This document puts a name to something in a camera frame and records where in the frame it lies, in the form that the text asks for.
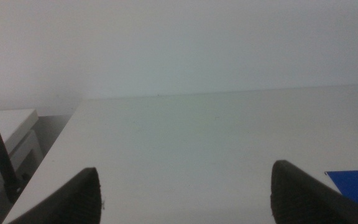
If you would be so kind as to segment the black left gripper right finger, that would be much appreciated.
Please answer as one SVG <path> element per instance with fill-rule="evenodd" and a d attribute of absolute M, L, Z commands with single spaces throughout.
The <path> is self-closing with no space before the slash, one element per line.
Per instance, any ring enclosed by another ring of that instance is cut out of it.
<path fill-rule="evenodd" d="M 358 203 L 286 160 L 275 161 L 270 208 L 276 223 L 358 224 Z"/>

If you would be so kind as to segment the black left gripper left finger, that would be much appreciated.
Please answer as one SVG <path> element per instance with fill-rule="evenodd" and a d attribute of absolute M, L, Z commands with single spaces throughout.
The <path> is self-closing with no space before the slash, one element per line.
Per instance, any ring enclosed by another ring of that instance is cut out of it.
<path fill-rule="evenodd" d="M 101 186 L 96 168 L 77 173 L 13 224 L 99 224 L 101 221 Z"/>

